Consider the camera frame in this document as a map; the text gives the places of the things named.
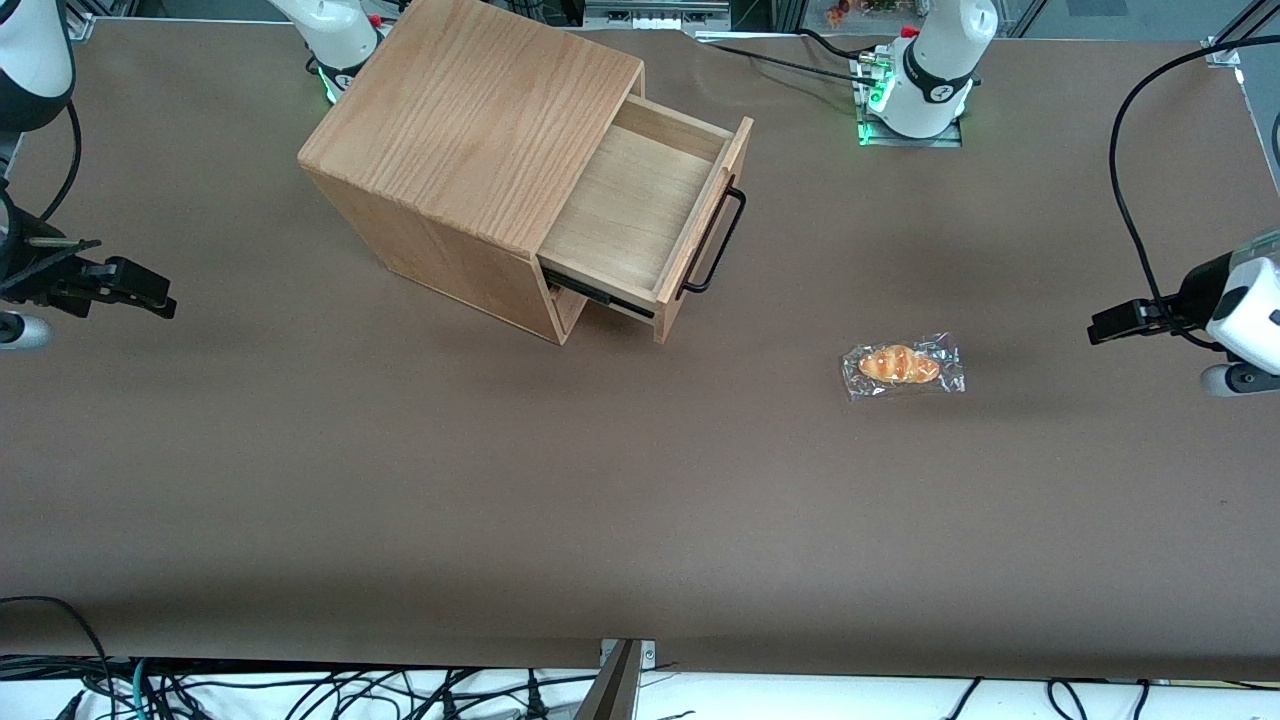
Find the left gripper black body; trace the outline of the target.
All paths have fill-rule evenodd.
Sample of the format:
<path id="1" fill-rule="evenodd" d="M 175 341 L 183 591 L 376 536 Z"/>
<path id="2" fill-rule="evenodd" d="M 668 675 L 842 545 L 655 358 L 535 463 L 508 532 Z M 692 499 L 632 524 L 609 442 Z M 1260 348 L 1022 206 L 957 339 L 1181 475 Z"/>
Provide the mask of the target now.
<path id="1" fill-rule="evenodd" d="M 1225 284 L 1231 270 L 1231 254 L 1222 254 L 1212 260 L 1199 264 L 1183 278 L 1180 290 L 1201 290 L 1206 292 L 1206 325 L 1207 328 L 1215 309 L 1222 297 Z"/>

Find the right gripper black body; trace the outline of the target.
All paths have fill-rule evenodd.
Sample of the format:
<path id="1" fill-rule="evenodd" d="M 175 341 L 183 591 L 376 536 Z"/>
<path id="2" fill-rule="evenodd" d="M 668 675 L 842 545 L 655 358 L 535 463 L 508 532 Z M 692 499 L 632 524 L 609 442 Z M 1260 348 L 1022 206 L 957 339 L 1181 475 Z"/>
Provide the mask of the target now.
<path id="1" fill-rule="evenodd" d="M 49 293 L 60 282 L 60 260 L 45 258 L 3 279 L 1 299 L 9 304 L 26 304 Z"/>

